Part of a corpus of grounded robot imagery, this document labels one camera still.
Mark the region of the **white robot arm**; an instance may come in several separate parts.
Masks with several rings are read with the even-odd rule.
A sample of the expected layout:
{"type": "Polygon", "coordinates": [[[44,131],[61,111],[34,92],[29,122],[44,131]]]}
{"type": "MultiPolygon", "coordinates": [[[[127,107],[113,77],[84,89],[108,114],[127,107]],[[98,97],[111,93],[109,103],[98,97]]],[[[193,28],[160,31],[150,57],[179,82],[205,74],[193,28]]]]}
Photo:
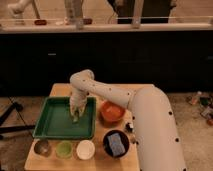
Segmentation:
{"type": "Polygon", "coordinates": [[[89,69],[72,74],[70,84],[71,113],[86,105],[88,93],[101,96],[132,113],[142,171],[187,171],[175,117],[162,90],[154,85],[132,90],[98,82],[89,69]]]}

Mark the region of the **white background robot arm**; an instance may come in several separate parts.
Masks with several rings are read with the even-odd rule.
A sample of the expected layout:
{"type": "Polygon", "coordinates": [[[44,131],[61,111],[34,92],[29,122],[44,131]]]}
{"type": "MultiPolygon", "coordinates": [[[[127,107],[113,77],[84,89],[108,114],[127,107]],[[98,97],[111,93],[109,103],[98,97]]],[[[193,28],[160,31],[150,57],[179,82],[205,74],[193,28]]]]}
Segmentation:
{"type": "Polygon", "coordinates": [[[8,4],[7,8],[13,18],[22,19],[23,13],[29,5],[33,7],[36,17],[39,18],[40,15],[38,13],[35,0],[19,0],[17,3],[8,4]]]}

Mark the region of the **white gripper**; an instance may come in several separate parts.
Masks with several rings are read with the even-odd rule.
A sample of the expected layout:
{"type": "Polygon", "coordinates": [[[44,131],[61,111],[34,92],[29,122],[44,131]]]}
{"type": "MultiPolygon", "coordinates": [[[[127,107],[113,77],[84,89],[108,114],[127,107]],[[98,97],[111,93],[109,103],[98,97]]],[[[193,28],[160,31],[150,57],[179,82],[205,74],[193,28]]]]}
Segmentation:
{"type": "Polygon", "coordinates": [[[80,90],[73,90],[70,96],[70,114],[82,117],[87,104],[87,93],[80,90]]]}

